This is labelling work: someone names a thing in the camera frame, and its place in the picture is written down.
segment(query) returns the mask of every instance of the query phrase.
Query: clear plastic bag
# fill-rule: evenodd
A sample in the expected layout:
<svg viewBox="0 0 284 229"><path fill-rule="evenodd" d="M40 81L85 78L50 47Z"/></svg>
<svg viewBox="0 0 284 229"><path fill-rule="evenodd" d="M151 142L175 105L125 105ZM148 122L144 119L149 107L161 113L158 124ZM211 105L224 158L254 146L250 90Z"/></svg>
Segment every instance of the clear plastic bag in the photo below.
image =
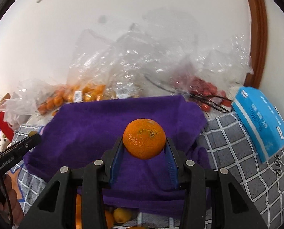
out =
<svg viewBox="0 0 284 229"><path fill-rule="evenodd" d="M91 30L85 30L81 38L88 38L86 34L91 40L98 40ZM165 79L169 79L168 70L177 55L178 52L171 53L133 24L131 30L113 44L78 55L79 58L74 60L69 70L69 101L152 96L154 94L150 91L155 86L149 83L145 75L155 75L156 79L164 75ZM158 91L166 95L162 94L161 89L157 89L156 95L159 95Z"/></svg>
<svg viewBox="0 0 284 229"><path fill-rule="evenodd" d="M186 65L174 73L174 86L188 93L221 95L230 86L243 84L248 73L253 74L250 56L242 47L242 37L234 36L216 49L198 57L190 56Z"/></svg>
<svg viewBox="0 0 284 229"><path fill-rule="evenodd" d="M207 37L191 15L160 8L148 12L144 21L145 27L132 24L116 42L83 31L69 70L68 101L192 91L224 96L252 71L242 38L197 54Z"/></svg>
<svg viewBox="0 0 284 229"><path fill-rule="evenodd" d="M18 94L0 104L5 112L4 121L15 130L25 123L30 115L45 114L64 103L64 85L50 85L38 79L27 79L19 83Z"/></svg>

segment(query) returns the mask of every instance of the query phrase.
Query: white wall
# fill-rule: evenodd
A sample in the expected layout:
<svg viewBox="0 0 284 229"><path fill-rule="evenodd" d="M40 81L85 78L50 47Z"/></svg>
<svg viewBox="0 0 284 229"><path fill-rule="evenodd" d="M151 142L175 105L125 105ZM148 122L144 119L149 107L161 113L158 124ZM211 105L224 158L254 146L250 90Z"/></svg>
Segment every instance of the white wall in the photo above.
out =
<svg viewBox="0 0 284 229"><path fill-rule="evenodd" d="M207 47L234 34L250 42L247 0L16 0L0 21L0 95L29 77L64 83L75 41L85 28L100 31L101 15L112 19L100 33L115 38L162 6L192 14Z"/></svg>
<svg viewBox="0 0 284 229"><path fill-rule="evenodd" d="M260 89L284 119L284 13L273 0L265 0L268 49Z"/></svg>

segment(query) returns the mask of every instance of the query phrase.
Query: blue box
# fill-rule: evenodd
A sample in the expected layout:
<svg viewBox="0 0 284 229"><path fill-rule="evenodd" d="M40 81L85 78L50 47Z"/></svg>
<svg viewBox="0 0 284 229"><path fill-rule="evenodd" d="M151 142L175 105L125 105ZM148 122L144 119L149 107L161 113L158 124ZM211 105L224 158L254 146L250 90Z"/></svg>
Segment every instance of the blue box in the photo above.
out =
<svg viewBox="0 0 284 229"><path fill-rule="evenodd" d="M284 146L284 121L260 90L241 87L232 107L247 129L262 163Z"/></svg>

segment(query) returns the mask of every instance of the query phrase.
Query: gray checkered blanket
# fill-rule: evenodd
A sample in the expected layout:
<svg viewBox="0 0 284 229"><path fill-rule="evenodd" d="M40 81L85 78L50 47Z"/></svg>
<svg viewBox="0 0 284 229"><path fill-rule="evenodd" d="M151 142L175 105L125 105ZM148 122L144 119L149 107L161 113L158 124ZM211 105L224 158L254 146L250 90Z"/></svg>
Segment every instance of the gray checkered blanket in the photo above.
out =
<svg viewBox="0 0 284 229"><path fill-rule="evenodd" d="M43 126L22 125L15 132L13 142L28 136L32 130L41 131ZM278 228L284 221L284 147L268 162L262 164L250 137L235 112L224 114L208 121L200 133L197 143L207 149L212 169L226 167L235 176L256 205L270 229ZM19 200L27 213L46 183L28 173L23 162L11 173L18 175L18 186L22 192ZM114 228L147 226L148 228L175 228L180 221L174 218L136 213L132 221ZM206 213L205 229L211 228L211 209Z"/></svg>

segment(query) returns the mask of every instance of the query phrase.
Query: purple cloth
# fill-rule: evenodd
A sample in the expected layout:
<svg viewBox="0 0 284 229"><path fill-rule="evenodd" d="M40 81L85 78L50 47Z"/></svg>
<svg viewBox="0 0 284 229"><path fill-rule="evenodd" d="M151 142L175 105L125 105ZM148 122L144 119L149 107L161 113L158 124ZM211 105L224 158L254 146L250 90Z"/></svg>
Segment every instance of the purple cloth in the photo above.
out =
<svg viewBox="0 0 284 229"><path fill-rule="evenodd" d="M207 120L197 104L182 96L132 98L64 105L45 127L43 142L24 156L29 172L48 182L62 166L80 168L111 149L131 121L157 121L176 148L204 168L207 152L193 148ZM179 217L184 192L174 190L164 153L140 160L125 151L117 182L103 190L105 204L139 208L143 212Z"/></svg>

